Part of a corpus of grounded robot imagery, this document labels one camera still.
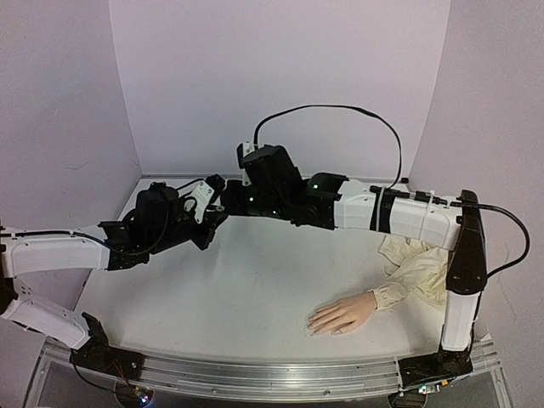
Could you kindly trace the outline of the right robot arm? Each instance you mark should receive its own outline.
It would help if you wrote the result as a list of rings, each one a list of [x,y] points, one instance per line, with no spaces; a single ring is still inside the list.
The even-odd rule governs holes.
[[[237,149],[240,180],[220,200],[233,216],[276,218],[295,226],[368,230],[387,235],[384,245],[427,244],[445,261],[445,320],[440,347],[462,352],[471,342],[479,299],[487,283],[485,237],[477,196],[457,200],[392,187],[366,187],[344,175],[303,178],[282,146]]]

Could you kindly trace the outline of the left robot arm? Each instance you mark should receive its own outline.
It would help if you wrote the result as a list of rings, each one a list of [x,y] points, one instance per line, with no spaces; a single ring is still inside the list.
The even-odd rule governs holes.
[[[158,253],[187,241],[205,250],[227,218],[217,201],[225,181],[218,175],[173,188],[153,183],[141,190],[134,209],[120,221],[73,230],[2,233],[1,316],[80,350],[96,371],[107,371],[115,354],[99,321],[34,294],[24,274],[62,269],[118,271],[146,264]]]

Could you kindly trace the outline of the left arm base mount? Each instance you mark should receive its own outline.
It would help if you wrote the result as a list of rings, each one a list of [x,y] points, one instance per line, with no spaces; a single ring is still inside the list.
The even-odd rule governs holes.
[[[89,339],[80,348],[71,350],[70,362],[77,368],[138,380],[145,357],[139,352],[111,346],[101,322],[86,312],[82,317]]]

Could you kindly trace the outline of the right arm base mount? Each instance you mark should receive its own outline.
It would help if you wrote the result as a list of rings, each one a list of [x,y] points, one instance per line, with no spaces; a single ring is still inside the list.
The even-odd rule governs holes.
[[[470,339],[463,351],[445,350],[439,346],[435,353],[401,359],[400,387],[403,390],[411,390],[470,374],[473,371],[470,357],[472,349],[473,339]]]

